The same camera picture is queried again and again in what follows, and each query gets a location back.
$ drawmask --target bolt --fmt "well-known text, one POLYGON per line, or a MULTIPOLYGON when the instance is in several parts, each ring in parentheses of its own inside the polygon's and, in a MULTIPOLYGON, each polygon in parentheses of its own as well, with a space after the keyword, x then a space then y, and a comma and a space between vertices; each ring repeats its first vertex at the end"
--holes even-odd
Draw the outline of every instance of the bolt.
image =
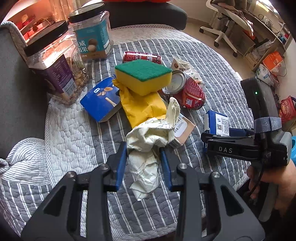
POLYGON ((219 178, 221 176, 221 174, 219 172, 216 172, 216 171, 213 172, 212 175, 213 175, 214 178, 219 178))
POLYGON ((108 168, 109 168, 108 164, 102 164, 100 166, 100 169, 103 170, 103 171, 107 170, 108 168))
POLYGON ((67 177, 74 177, 75 176, 75 172, 73 171, 70 171, 70 172, 67 172, 67 177))
POLYGON ((185 163, 180 163, 178 166, 179 166, 180 169, 186 169, 187 168, 187 164, 185 164, 185 163))

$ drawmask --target yellow plastic bag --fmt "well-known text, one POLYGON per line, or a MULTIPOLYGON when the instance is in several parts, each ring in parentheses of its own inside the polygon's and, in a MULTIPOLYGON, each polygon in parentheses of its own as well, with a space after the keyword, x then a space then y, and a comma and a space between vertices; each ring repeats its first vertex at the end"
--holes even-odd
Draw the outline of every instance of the yellow plastic bag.
POLYGON ((140 96, 116 79, 113 84, 120 89, 121 104, 132 128, 153 117, 165 119, 166 106, 157 92, 140 96))

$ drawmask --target clear plastic jar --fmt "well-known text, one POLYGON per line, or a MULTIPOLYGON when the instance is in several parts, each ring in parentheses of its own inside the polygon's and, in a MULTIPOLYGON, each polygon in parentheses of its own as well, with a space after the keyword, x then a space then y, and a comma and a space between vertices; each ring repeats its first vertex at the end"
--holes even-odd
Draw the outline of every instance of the clear plastic jar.
POLYGON ((104 3, 91 4, 70 13, 82 60, 106 59, 113 48, 109 12, 104 3))
POLYGON ((89 81, 74 32, 66 21, 36 34, 24 48, 28 66, 45 80, 52 98, 72 104, 89 81))

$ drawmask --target tile floor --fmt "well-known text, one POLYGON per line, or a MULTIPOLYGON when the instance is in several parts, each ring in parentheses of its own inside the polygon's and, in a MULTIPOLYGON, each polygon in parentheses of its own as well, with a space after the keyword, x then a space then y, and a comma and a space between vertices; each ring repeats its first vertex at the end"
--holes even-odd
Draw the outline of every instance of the tile floor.
POLYGON ((226 59, 226 61, 234 69, 234 71, 239 73, 242 79, 254 76, 254 72, 245 63, 245 60, 242 58, 242 55, 238 53, 238 56, 234 57, 232 55, 233 50, 228 46, 228 44, 224 40, 221 40, 219 42, 219 47, 216 48, 214 46, 214 40, 217 36, 206 31, 203 34, 200 33, 199 29, 201 26, 202 25, 198 23, 187 22, 186 28, 183 30, 183 32, 203 42, 204 44, 215 50, 217 53, 222 55, 223 58, 226 59))

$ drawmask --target gray striped blanket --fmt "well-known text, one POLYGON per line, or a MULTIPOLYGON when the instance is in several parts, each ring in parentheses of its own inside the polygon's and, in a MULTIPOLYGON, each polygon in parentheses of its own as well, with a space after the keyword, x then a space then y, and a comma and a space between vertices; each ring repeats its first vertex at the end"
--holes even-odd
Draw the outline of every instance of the gray striped blanket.
MULTIPOLYGON (((0 159, 3 164, 0 168, 0 212, 18 234, 66 172, 89 172, 99 163, 106 162, 131 130, 123 109, 109 121, 97 123, 79 103, 87 91, 114 74, 114 66, 122 62, 126 50, 157 53, 167 67, 173 56, 193 65, 205 82, 206 103, 198 111, 182 110, 196 128, 175 153, 180 162, 197 171, 220 171, 235 189, 247 180, 245 171, 249 163, 230 158, 209 160, 202 152, 200 135, 204 129, 203 116, 208 110, 225 113, 233 128, 252 127, 252 114, 238 77, 229 64, 205 44, 168 26, 130 26, 112 32, 115 44, 109 58, 85 64, 90 83, 80 98, 70 106, 50 101, 45 140, 25 139, 14 147, 6 160, 0 159)), ((136 201, 129 189, 134 178, 128 166, 120 190, 108 193, 114 240, 144 240, 175 230, 180 196, 168 191, 161 168, 159 174, 162 177, 159 187, 142 201, 136 201)), ((86 200, 87 192, 81 210, 82 236, 86 234, 86 200)), ((205 215, 204 203, 202 215, 205 215)))

